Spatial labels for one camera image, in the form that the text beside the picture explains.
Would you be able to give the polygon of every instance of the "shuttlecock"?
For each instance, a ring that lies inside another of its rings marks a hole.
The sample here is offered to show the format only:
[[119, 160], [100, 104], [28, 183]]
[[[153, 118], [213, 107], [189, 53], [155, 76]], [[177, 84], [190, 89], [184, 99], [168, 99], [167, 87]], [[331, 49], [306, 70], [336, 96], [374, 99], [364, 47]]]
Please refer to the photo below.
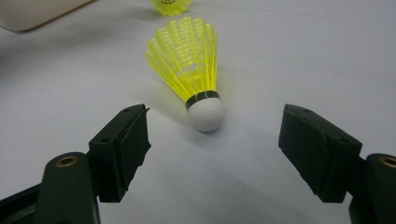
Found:
[[189, 7], [191, 0], [150, 0], [155, 9], [165, 16], [176, 16]]
[[216, 130], [224, 108], [216, 92], [218, 36], [203, 19], [171, 21], [148, 42], [148, 64], [186, 104], [192, 126]]

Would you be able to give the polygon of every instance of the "white table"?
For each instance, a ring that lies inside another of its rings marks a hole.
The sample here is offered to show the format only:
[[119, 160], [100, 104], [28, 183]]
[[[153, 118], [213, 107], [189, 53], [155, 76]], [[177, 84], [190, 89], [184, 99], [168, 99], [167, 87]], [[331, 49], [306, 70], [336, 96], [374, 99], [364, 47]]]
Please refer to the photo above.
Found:
[[[195, 131], [149, 68], [154, 32], [205, 18], [219, 34], [226, 120]], [[99, 0], [29, 33], [0, 30], [0, 199], [41, 181], [46, 163], [88, 142], [124, 107], [145, 104], [152, 144], [102, 223], [350, 223], [322, 203], [277, 147], [284, 104], [314, 110], [395, 155], [396, 2], [193, 0], [163, 17], [149, 0]]]

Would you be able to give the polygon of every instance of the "white rounded tip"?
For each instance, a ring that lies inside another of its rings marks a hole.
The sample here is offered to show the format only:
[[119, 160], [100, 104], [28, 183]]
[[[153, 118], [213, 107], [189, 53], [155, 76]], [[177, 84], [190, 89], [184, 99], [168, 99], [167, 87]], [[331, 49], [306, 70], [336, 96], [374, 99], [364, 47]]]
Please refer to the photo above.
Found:
[[219, 98], [198, 101], [187, 110], [192, 126], [205, 133], [215, 131], [221, 126], [224, 114], [224, 107]]

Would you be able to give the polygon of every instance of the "yellow mesh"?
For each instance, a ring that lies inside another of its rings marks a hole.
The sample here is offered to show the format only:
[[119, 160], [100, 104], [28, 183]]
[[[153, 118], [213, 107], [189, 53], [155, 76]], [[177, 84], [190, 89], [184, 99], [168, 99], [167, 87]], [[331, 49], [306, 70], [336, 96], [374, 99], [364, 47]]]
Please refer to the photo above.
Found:
[[155, 9], [165, 16], [176, 16], [187, 10], [191, 0], [150, 0]]
[[148, 42], [148, 64], [186, 102], [216, 90], [218, 36], [203, 19], [171, 21]]

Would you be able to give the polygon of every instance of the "black band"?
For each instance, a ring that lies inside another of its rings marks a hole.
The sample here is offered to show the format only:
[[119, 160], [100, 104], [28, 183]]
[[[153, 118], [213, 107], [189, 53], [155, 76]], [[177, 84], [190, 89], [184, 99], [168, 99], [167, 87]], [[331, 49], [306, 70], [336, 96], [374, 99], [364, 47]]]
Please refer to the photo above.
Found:
[[201, 91], [196, 93], [186, 102], [186, 109], [189, 110], [193, 104], [207, 98], [220, 98], [220, 95], [216, 91]]

